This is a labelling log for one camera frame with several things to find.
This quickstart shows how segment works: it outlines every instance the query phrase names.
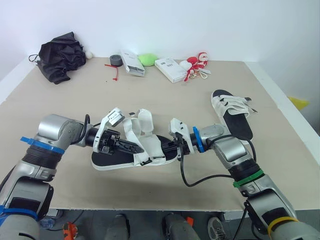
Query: green ring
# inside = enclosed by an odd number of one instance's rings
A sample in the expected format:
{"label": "green ring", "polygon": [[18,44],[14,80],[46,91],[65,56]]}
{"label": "green ring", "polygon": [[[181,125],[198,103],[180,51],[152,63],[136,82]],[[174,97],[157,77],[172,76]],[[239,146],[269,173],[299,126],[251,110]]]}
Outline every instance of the green ring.
{"label": "green ring", "polygon": [[260,177],[260,176],[263,175],[263,174],[264,174],[264,171],[262,171],[262,169],[260,169],[260,170],[257,171],[256,173],[254,173],[254,174],[252,174],[252,175],[250,175],[250,176],[248,176],[248,177],[246,177],[246,178],[244,178],[244,179],[242,179],[242,180],[240,180],[240,181],[235,181],[235,182],[233,183],[233,186],[234,186],[235,188],[240,188],[242,185],[244,185],[244,184],[246,184],[246,183],[249,183],[249,182],[257,179],[258,177]]}

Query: table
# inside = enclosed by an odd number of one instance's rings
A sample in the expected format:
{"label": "table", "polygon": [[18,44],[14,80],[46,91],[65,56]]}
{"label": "table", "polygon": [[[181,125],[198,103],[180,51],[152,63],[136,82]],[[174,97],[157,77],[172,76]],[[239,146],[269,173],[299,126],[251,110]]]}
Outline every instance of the table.
{"label": "table", "polygon": [[[35,67],[0,105],[0,177],[22,158],[27,149],[21,136],[33,137],[43,117],[58,114],[83,121],[90,114],[98,123],[114,107],[125,113],[140,108],[152,112],[156,134],[170,138],[172,118],[189,129],[219,123],[210,95],[216,89],[252,98],[248,122],[253,131],[257,162],[271,176],[295,209],[320,208],[319,165],[265,89],[243,62],[210,61],[208,79],[172,84],[155,67],[146,67],[145,77],[106,67],[107,58],[92,58],[70,81],[54,85]],[[115,128],[124,132],[121,126]],[[195,187],[183,184],[180,163],[97,171],[91,165],[90,147],[71,146],[50,183],[54,187],[51,208],[94,210],[236,211],[245,198],[232,179],[216,178]],[[185,157],[189,182],[212,174],[227,174],[213,151]]]}

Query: roll of tape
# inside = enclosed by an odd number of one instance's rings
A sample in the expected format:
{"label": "roll of tape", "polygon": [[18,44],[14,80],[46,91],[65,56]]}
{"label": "roll of tape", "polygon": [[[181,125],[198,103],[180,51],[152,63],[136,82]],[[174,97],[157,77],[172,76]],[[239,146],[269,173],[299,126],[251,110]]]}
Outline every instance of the roll of tape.
{"label": "roll of tape", "polygon": [[121,56],[120,55],[110,56],[110,64],[115,67],[121,67],[123,65]]}

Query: black umbrella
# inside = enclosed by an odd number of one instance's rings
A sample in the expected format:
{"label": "black umbrella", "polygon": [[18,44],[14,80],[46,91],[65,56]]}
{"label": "black umbrella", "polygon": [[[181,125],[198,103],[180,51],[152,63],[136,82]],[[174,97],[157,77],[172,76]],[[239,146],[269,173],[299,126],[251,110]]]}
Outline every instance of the black umbrella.
{"label": "black umbrella", "polygon": [[42,74],[54,84],[70,80],[67,71],[77,70],[86,63],[83,47],[75,39],[73,32],[42,44],[38,56],[40,60],[36,62],[37,66]]}

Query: green ball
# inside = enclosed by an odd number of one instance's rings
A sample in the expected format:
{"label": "green ball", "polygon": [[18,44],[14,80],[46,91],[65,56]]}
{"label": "green ball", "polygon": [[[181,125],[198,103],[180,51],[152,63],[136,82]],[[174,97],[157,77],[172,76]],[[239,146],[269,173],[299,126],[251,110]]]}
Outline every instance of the green ball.
{"label": "green ball", "polygon": [[155,60],[157,60],[157,56],[153,53],[142,54],[138,56],[140,62],[145,67],[150,67],[155,65]]}

